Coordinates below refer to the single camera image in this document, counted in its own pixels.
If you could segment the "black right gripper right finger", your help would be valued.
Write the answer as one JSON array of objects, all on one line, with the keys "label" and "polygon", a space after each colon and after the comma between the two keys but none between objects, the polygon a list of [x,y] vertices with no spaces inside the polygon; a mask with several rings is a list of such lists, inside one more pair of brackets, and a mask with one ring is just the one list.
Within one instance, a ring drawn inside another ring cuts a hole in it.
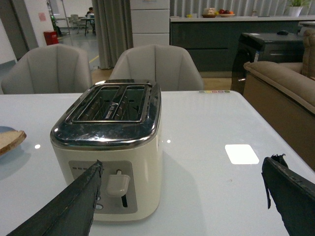
[{"label": "black right gripper right finger", "polygon": [[273,199],[290,236],[315,234],[315,184],[290,170],[285,154],[265,157],[262,178],[267,205]]}]

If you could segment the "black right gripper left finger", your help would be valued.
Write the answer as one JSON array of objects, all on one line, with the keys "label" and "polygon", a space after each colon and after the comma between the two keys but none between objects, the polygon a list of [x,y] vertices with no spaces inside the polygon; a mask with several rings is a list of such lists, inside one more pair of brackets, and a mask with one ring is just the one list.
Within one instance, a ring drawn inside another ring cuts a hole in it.
[{"label": "black right gripper left finger", "polygon": [[10,236],[87,236],[100,196],[103,163],[99,160]]}]

